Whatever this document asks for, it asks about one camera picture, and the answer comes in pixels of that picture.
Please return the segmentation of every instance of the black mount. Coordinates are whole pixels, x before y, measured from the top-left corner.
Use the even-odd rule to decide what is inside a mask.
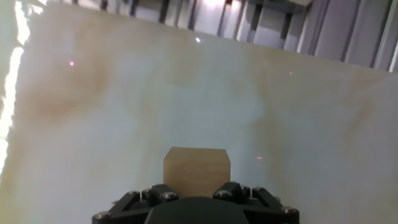
[[[284,207],[266,189],[227,182],[213,198],[181,198],[165,184],[126,193],[92,224],[299,224],[299,211]]]

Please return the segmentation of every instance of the metal bracket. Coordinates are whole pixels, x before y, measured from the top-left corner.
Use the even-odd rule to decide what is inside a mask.
[[[249,3],[259,4],[268,9],[291,14],[300,13],[304,11],[306,7],[310,7],[311,5],[303,6],[289,0],[249,0]]]

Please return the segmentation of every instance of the vertical metal panel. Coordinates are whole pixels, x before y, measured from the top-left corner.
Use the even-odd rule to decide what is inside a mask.
[[[109,13],[119,14],[120,5],[120,0],[108,0],[106,11]]]
[[[168,26],[177,26],[178,19],[181,13],[182,0],[171,0],[169,8],[167,9],[167,15],[165,24]]]
[[[162,7],[160,8],[159,22],[165,24],[167,13],[170,7],[170,0],[162,0]]]
[[[345,62],[373,67],[391,0],[363,0]]]
[[[181,29],[188,29],[191,19],[191,13],[195,7],[196,0],[183,0],[181,6],[180,18],[178,19],[178,27]]]
[[[398,72],[398,42],[396,43],[396,47],[394,48],[394,54],[392,56],[391,65],[389,68],[389,72]]]
[[[314,0],[308,11],[297,51],[302,54],[313,55],[318,44],[323,20],[331,0]]]
[[[130,16],[136,16],[138,4],[140,0],[131,0],[131,5],[130,5],[130,10],[129,10],[129,15]]]
[[[162,7],[161,1],[156,1],[156,0],[140,1],[136,10],[136,17],[139,19],[145,19],[148,21],[157,22],[159,19],[161,7]]]
[[[254,43],[283,49],[285,40],[280,37],[286,14],[275,10],[263,8],[259,24],[254,36]]]
[[[202,0],[195,30],[217,35],[225,0]]]
[[[229,1],[226,1],[223,6],[223,12],[221,13],[220,25],[218,26],[217,29],[218,37],[224,37],[225,28],[228,23],[229,15],[231,14],[231,8],[232,8],[232,1],[231,4],[229,4]]]
[[[315,56],[344,60],[359,0],[332,0],[325,14]]]
[[[297,51],[300,35],[303,30],[305,11],[293,15],[289,31],[285,40],[284,50]]]
[[[236,39],[238,34],[239,24],[242,19],[243,11],[245,6],[245,0],[233,0],[230,6],[230,13],[222,37]]]
[[[377,51],[374,68],[379,70],[388,70],[394,49],[398,40],[398,0],[393,0],[389,15],[387,18],[384,33],[381,39],[379,50]]]
[[[123,16],[128,16],[129,15],[129,11],[130,11],[130,7],[131,7],[131,1],[127,2],[127,3],[121,3],[120,4],[120,8],[119,8],[119,13],[120,15]]]
[[[244,11],[242,14],[241,23],[239,25],[239,30],[237,34],[237,40],[239,41],[248,41],[251,21],[254,16],[254,10],[256,8],[255,4],[251,4],[246,2],[244,6]]]

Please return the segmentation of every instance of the white surface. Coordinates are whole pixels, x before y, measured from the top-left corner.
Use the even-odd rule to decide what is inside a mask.
[[[161,182],[183,146],[227,149],[233,180],[302,223],[396,224],[396,75],[73,6],[27,23],[2,6],[3,137],[17,101],[0,223],[89,223]]]

